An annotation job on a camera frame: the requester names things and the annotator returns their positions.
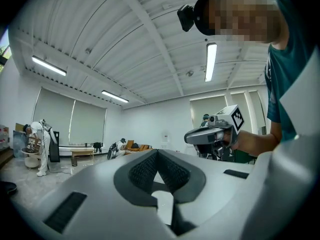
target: floor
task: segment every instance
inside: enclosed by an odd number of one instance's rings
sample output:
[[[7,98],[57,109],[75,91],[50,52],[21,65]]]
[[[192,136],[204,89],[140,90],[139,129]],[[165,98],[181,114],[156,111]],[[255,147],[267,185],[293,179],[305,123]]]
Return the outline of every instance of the floor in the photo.
[[[38,177],[37,168],[28,169],[24,159],[13,158],[0,170],[2,181],[12,182],[17,185],[17,192],[11,200],[32,211],[40,199],[67,180],[72,175],[77,174],[83,168],[107,161],[106,155],[94,156],[94,161],[90,157],[78,157],[77,166],[71,165],[70,158],[60,158],[60,163],[49,162],[50,171],[47,175]],[[160,175],[154,178],[155,182],[164,183]],[[152,194],[158,199],[158,215],[166,224],[171,224],[173,196],[169,192],[155,191]]]

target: cable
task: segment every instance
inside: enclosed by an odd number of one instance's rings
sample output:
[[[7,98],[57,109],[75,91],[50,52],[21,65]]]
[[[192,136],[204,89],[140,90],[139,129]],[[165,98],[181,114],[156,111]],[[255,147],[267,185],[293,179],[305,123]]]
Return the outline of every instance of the cable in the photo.
[[[45,153],[45,158],[46,158],[46,167],[48,169],[48,171],[51,173],[51,174],[59,174],[59,173],[63,173],[63,174],[71,174],[71,172],[65,172],[65,171],[56,171],[56,172],[53,172],[53,171],[50,171],[50,168],[49,168],[49,163],[48,163],[48,155],[47,155],[47,152],[46,152],[46,144],[45,144],[45,128],[44,128],[44,125],[42,125],[42,141],[43,141],[43,148],[44,148],[44,153]]]

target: fluorescent light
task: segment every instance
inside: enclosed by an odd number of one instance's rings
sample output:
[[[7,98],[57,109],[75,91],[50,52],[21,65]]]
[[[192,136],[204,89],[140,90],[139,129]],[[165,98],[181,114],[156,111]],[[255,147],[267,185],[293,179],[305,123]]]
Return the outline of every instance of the fluorescent light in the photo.
[[[217,55],[217,44],[208,43],[206,46],[206,70],[205,70],[205,81],[210,82],[214,74],[215,63]]]
[[[114,94],[112,94],[112,93],[110,93],[110,92],[108,92],[106,90],[103,90],[101,93],[104,94],[104,95],[107,95],[107,96],[109,96],[111,98],[114,98],[116,100],[119,100],[121,102],[124,102],[124,103],[128,103],[129,102],[129,100],[127,100],[125,98],[121,98],[120,96],[114,95]]]
[[[54,65],[52,65],[52,64],[50,64],[48,62],[45,62],[44,60],[42,60],[42,59],[40,59],[40,58],[38,58],[36,56],[32,56],[32,60],[35,63],[38,63],[39,65],[44,66],[45,68],[47,68],[49,70],[52,70],[52,71],[54,71],[54,72],[56,72],[56,73],[58,73],[58,74],[60,74],[60,75],[62,75],[64,77],[67,75],[67,71],[64,71],[61,68],[58,68],[58,67],[56,67],[56,66],[54,66]]]

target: man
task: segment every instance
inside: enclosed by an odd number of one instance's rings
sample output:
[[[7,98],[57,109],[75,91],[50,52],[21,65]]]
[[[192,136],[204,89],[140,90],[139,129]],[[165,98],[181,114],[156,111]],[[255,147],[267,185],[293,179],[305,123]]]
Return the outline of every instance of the man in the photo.
[[[203,34],[236,35],[244,41],[270,43],[265,80],[268,88],[270,134],[240,131],[232,147],[258,156],[273,151],[296,132],[279,99],[298,78],[315,44],[290,0],[198,0],[193,9],[195,25]],[[225,134],[226,142],[230,135]]]
[[[210,118],[209,114],[204,114],[203,115],[203,118],[202,118],[203,121],[202,121],[202,123],[200,125],[201,128],[208,126],[209,118]]]
[[[26,124],[23,127],[23,131],[35,138],[34,146],[35,148],[38,147],[39,140],[41,141],[41,146],[39,153],[41,154],[41,167],[38,168],[39,172],[37,172],[38,177],[42,177],[47,175],[47,161],[48,161],[48,155],[49,155],[49,147],[50,147],[50,141],[51,137],[48,132],[48,128],[45,127],[40,122],[33,122],[31,125]]]
[[[126,151],[124,150],[125,147],[126,147],[125,138],[122,138],[116,143],[116,153],[115,153],[116,158],[123,157],[126,154]]]

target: ceiling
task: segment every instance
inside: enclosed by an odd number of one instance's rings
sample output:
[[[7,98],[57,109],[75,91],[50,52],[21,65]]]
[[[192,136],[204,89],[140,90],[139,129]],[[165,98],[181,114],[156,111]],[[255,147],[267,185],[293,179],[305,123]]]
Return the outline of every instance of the ceiling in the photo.
[[[196,1],[29,0],[9,26],[12,56],[22,74],[123,109],[263,85],[267,45],[205,36],[196,27],[182,30],[177,10]],[[206,83],[206,47],[213,42],[216,64],[212,81]],[[35,64],[32,55],[67,75]],[[129,103],[110,100],[102,90]]]

